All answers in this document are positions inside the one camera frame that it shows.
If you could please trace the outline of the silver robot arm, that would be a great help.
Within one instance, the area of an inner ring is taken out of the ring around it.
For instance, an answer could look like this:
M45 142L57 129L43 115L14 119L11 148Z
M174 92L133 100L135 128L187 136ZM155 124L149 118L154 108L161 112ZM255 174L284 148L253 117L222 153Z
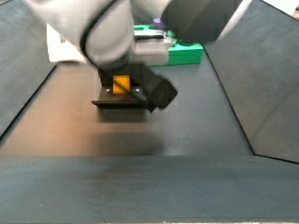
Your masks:
M169 62L175 43L209 44L230 31L246 0L25 0L71 42L99 77L154 111L178 90L150 66Z

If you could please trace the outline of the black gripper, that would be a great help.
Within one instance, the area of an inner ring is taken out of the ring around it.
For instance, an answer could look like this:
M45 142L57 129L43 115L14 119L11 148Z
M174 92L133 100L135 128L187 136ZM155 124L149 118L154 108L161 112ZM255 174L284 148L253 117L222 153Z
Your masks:
M145 90L145 109L154 112L166 109L178 95L178 89L171 81L143 63L134 63L118 70L129 69L134 74L134 80Z

